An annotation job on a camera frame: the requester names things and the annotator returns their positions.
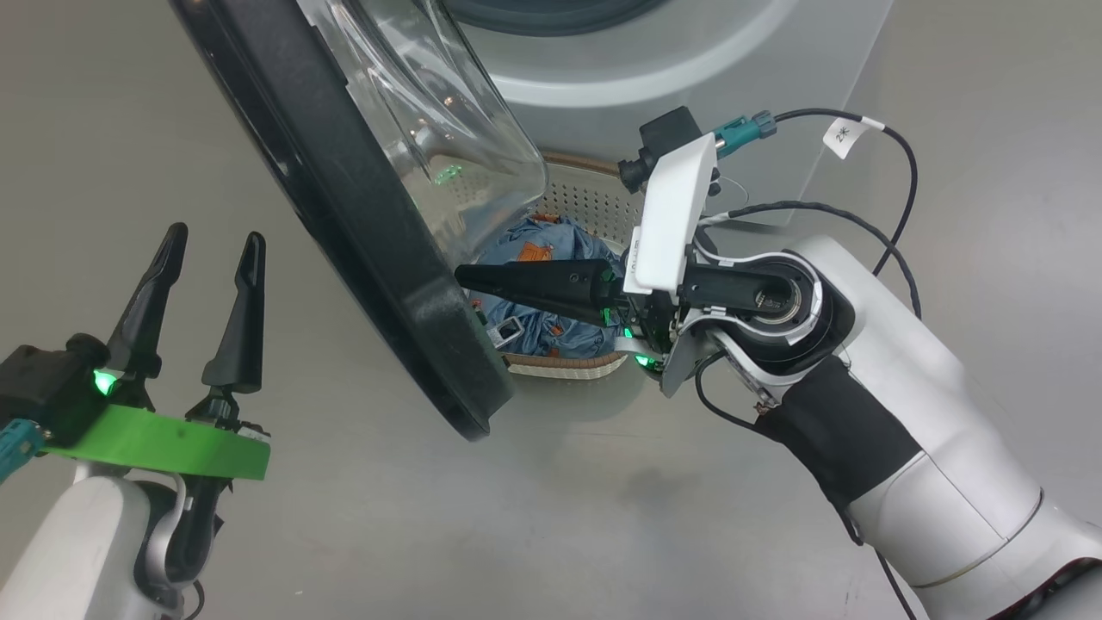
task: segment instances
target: laundry basket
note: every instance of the laundry basket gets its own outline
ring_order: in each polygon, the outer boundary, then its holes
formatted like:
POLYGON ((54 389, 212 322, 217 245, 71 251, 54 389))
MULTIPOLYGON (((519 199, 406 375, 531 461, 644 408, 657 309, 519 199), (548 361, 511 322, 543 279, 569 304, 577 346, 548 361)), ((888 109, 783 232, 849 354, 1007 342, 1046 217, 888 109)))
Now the laundry basket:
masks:
MULTIPOLYGON (((631 242, 631 230, 642 218, 642 194, 630 194, 619 182, 616 165, 592 159, 544 152, 548 191, 536 213, 565 215, 601 237, 619 254, 631 242)), ((506 353, 509 372, 549 379, 592 380, 608 376, 627 356, 609 353, 591 360, 564 360, 506 353)))

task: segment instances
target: green bracket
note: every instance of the green bracket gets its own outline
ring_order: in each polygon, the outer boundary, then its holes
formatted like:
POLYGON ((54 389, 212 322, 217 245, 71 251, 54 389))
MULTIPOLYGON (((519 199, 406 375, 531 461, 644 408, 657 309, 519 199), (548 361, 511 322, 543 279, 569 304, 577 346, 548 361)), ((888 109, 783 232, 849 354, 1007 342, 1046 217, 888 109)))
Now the green bracket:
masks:
POLYGON ((169 474, 263 480, 271 446, 205 424, 110 405, 75 446, 43 452, 169 474))

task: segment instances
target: teal cable connector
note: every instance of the teal cable connector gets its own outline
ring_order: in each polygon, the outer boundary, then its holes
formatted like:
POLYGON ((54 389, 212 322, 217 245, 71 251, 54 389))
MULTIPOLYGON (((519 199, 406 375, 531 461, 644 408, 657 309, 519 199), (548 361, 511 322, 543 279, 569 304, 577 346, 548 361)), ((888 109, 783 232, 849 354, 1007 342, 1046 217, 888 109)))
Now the teal cable connector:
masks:
POLYGON ((759 111, 752 118, 741 116, 720 127, 715 134, 716 155, 720 159, 737 151, 745 144, 777 132, 777 122, 768 110, 759 111))
POLYGON ((45 443, 30 421, 14 420, 0 431, 0 485, 39 454, 45 443))

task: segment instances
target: washing machine door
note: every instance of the washing machine door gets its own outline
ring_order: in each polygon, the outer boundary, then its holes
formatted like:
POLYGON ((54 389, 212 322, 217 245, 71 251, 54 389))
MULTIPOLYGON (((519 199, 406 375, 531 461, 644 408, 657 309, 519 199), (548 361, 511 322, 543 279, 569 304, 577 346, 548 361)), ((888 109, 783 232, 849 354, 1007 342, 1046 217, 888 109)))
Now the washing machine door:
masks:
POLYGON ((487 435, 512 384, 453 271, 547 171, 454 22, 435 0, 170 2, 407 371, 487 435))

